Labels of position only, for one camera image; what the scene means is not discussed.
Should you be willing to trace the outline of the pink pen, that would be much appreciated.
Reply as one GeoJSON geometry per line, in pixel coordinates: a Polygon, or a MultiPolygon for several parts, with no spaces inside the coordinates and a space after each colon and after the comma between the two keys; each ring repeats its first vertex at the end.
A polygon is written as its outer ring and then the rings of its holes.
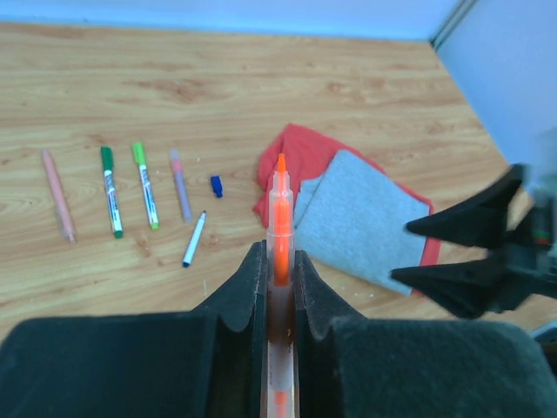
{"type": "Polygon", "coordinates": [[[57,172],[55,161],[50,152],[46,149],[43,149],[42,151],[42,160],[64,237],[67,238],[70,243],[75,244],[77,242],[77,234],[64,195],[64,189],[57,172]]]}

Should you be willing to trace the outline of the purple pen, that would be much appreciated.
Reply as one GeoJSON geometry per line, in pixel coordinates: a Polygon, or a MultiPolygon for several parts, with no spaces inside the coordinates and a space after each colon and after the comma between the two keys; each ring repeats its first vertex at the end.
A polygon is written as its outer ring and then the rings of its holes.
{"type": "Polygon", "coordinates": [[[190,222],[192,219],[192,213],[187,188],[185,185],[184,173],[182,173],[181,175],[173,173],[173,176],[182,218],[184,222],[190,222]]]}

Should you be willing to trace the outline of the dark green pen cap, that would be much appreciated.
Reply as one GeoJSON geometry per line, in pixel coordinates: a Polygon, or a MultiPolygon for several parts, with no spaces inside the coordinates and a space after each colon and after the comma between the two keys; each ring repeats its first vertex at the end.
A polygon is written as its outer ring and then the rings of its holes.
{"type": "Polygon", "coordinates": [[[102,146],[100,152],[103,170],[112,171],[114,167],[112,149],[108,146],[102,146]]]}

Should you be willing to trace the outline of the pink translucent pen cap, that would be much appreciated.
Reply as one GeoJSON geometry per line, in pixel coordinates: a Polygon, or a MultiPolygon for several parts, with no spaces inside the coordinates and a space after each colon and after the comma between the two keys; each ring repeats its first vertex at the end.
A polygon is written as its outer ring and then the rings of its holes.
{"type": "Polygon", "coordinates": [[[170,151],[169,156],[170,156],[170,162],[171,162],[171,169],[172,169],[173,173],[181,175],[183,173],[183,169],[182,169],[181,159],[180,159],[178,150],[177,149],[172,149],[170,151]]]}

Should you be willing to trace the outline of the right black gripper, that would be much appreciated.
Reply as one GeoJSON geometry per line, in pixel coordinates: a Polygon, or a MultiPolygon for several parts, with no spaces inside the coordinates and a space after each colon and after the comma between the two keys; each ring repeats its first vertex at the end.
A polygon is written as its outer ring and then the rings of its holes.
{"type": "Polygon", "coordinates": [[[515,310],[532,295],[556,298],[556,131],[535,137],[534,162],[510,165],[471,198],[406,224],[410,233],[460,246],[499,248],[495,257],[391,271],[461,319],[515,310]],[[509,206],[527,182],[532,206],[507,227],[509,206]]]}

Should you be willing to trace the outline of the white marker green end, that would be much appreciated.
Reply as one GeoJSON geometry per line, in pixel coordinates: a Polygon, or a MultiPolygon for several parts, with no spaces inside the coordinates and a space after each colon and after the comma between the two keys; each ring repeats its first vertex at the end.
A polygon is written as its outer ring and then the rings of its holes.
{"type": "Polygon", "coordinates": [[[157,230],[159,228],[158,211],[153,196],[153,190],[151,187],[151,180],[149,177],[147,165],[138,166],[138,172],[143,189],[147,218],[151,229],[157,230]]]}

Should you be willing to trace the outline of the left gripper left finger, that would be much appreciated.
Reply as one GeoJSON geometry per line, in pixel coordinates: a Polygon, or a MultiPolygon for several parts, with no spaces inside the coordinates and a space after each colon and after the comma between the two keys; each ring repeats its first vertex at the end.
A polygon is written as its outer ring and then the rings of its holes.
{"type": "Polygon", "coordinates": [[[1,346],[4,417],[257,417],[265,244],[189,312],[35,318],[1,346]]]}

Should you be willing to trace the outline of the orange highlighter pen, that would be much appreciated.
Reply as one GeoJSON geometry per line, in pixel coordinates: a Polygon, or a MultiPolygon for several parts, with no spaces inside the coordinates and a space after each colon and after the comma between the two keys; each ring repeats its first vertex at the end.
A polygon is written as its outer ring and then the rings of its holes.
{"type": "Polygon", "coordinates": [[[293,417],[294,307],[292,271],[295,259],[293,192],[280,153],[269,192],[266,236],[267,284],[267,387],[266,415],[293,417]]]}

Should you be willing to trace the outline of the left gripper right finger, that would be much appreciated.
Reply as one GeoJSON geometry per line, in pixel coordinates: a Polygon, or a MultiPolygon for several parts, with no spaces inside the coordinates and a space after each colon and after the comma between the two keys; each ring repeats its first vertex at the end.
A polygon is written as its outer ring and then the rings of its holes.
{"type": "Polygon", "coordinates": [[[303,417],[553,417],[540,344],[505,322],[369,319],[294,264],[303,417]]]}

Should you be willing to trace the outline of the orange white pen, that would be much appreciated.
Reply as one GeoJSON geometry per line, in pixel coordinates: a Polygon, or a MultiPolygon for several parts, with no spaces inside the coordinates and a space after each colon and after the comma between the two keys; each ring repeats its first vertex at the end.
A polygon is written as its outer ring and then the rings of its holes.
{"type": "Polygon", "coordinates": [[[104,186],[107,197],[109,217],[111,221],[111,229],[116,239],[121,239],[124,236],[124,229],[122,225],[121,215],[117,203],[116,187],[114,184],[113,170],[104,171],[104,186]]]}

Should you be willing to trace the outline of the light green pen cap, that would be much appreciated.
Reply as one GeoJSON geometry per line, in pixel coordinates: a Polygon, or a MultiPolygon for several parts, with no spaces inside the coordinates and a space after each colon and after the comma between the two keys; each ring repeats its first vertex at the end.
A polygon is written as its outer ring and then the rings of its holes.
{"type": "Polygon", "coordinates": [[[131,149],[136,164],[138,166],[147,165],[143,144],[141,142],[136,142],[132,145],[131,149]]]}

